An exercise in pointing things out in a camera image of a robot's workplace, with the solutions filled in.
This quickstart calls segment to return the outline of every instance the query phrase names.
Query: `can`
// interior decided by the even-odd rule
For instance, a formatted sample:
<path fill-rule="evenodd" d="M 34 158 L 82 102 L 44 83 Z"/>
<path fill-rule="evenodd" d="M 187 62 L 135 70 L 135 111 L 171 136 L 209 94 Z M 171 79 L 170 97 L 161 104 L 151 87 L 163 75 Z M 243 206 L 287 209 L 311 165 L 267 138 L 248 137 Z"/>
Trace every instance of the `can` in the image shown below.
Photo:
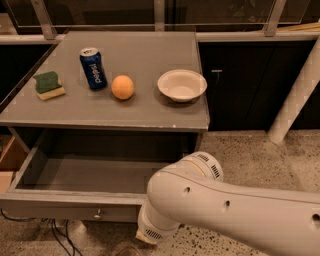
<path fill-rule="evenodd" d="M 104 88 L 108 82 L 104 74 L 101 54 L 98 49 L 94 47 L 83 48 L 80 51 L 80 61 L 90 89 L 100 90 Z"/>

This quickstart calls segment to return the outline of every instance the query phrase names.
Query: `cable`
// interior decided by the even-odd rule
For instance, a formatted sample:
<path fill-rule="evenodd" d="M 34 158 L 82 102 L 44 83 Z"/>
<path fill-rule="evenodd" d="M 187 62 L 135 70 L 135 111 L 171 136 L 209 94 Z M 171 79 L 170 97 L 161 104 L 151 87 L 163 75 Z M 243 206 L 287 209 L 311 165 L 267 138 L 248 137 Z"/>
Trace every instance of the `cable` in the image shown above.
<path fill-rule="evenodd" d="M 9 217 L 3 212 L 2 208 L 0 208 L 0 213 L 1 213 L 2 217 L 4 219 L 6 219 L 6 220 L 11 220 L 11 221 L 16 221 L 16 222 L 29 222 L 29 221 L 35 220 L 35 218 L 26 218 L 26 219 L 24 219 L 24 218 L 12 218 L 12 217 Z"/>
<path fill-rule="evenodd" d="M 15 222 L 29 222 L 29 221 L 33 221 L 35 220 L 35 218 L 12 218 L 12 217 L 9 217 L 7 216 L 2 208 L 0 208 L 0 214 L 3 216 L 4 219 L 6 220 L 10 220 L 10 221 L 15 221 Z M 80 252 L 80 250 L 74 245 L 74 243 L 72 242 L 72 240 L 70 239 L 69 237 L 69 231 L 68 231 L 68 224 L 69 224 L 69 221 L 67 220 L 66 221 L 66 224 L 65 224 L 65 230 L 66 230 L 66 234 L 64 234 L 63 232 L 61 232 L 57 225 L 56 225 L 56 220 L 55 219 L 41 219 L 41 222 L 46 222 L 46 221 L 49 221 L 49 223 L 51 224 L 51 232 L 54 236 L 54 238 L 57 240 L 57 242 L 60 244 L 60 246 L 65 250 L 65 252 L 69 255 L 69 256 L 75 256 L 76 252 L 80 255 L 80 256 L 83 256 L 82 253 Z M 72 255 L 71 253 L 68 251 L 68 249 L 63 245 L 63 243 L 60 241 L 59 237 L 57 236 L 57 233 L 58 235 L 64 237 L 65 239 L 67 239 L 67 242 L 69 243 L 69 245 L 72 247 Z"/>
<path fill-rule="evenodd" d="M 54 238 L 57 240 L 57 242 L 60 244 L 60 246 L 66 251 L 66 253 L 71 256 L 71 254 L 69 253 L 68 249 L 62 244 L 62 242 L 60 241 L 60 239 L 58 238 L 57 234 L 55 233 L 55 230 L 57 230 L 57 232 L 59 233 L 60 231 L 57 229 L 56 227 L 56 220 L 52 219 L 51 220 L 51 232 L 54 236 Z"/>
<path fill-rule="evenodd" d="M 56 233 L 54 231 L 56 231 L 60 236 L 62 236 L 62 237 L 67 239 L 68 243 L 72 247 L 72 256 L 75 256 L 76 252 L 80 256 L 83 256 L 82 253 L 80 252 L 80 250 L 74 245 L 74 243 L 72 242 L 72 240 L 69 237 L 68 224 L 69 224 L 69 221 L 67 220 L 66 223 L 65 223 L 65 231 L 66 231 L 66 233 L 64 234 L 57 228 L 56 221 L 53 219 L 51 221 L 52 233 L 54 234 L 56 240 L 59 242 L 59 244 L 62 246 L 62 248 L 67 252 L 68 255 L 71 256 L 71 253 L 69 253 L 67 248 L 62 244 L 62 242 L 59 240 L 59 238 L 57 237 L 57 235 L 56 235 Z"/>

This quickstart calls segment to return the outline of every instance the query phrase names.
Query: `bowl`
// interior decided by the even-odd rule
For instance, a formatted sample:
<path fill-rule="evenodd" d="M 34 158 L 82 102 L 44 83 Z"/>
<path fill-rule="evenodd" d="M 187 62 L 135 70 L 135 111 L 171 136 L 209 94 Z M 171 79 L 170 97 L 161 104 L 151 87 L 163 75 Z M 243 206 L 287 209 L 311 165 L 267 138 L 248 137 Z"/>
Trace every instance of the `bowl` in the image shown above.
<path fill-rule="evenodd" d="M 207 82 L 197 72 L 177 69 L 164 73 L 158 80 L 158 88 L 176 102 L 187 102 L 204 93 Z"/>

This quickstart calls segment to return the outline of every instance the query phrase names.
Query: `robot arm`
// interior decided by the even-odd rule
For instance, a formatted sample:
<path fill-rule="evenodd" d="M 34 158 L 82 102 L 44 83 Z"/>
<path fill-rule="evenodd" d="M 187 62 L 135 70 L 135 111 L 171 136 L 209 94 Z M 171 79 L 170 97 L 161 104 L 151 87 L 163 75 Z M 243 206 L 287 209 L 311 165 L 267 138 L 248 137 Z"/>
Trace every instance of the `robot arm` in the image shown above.
<path fill-rule="evenodd" d="M 320 195 L 221 182 L 211 155 L 195 152 L 149 181 L 137 238 L 156 243 L 180 223 L 219 232 L 271 255 L 320 252 Z"/>

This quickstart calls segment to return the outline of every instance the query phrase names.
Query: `floor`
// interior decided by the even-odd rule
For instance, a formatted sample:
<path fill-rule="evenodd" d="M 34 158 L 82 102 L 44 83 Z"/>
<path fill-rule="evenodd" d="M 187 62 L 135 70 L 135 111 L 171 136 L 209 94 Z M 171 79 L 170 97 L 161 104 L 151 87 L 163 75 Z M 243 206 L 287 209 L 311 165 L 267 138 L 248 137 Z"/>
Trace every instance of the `floor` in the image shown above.
<path fill-rule="evenodd" d="M 259 188 L 320 192 L 320 130 L 290 131 L 275 145 L 264 131 L 209 132 L 201 144 L 224 171 L 224 182 Z M 65 221 L 57 221 L 63 227 Z M 265 255 L 213 231 L 183 226 L 157 245 L 135 239 L 136 224 L 70 221 L 69 237 L 82 255 L 116 256 L 132 245 L 143 256 Z M 0 217 L 0 248 L 9 255 L 67 255 L 47 220 L 17 223 Z"/>

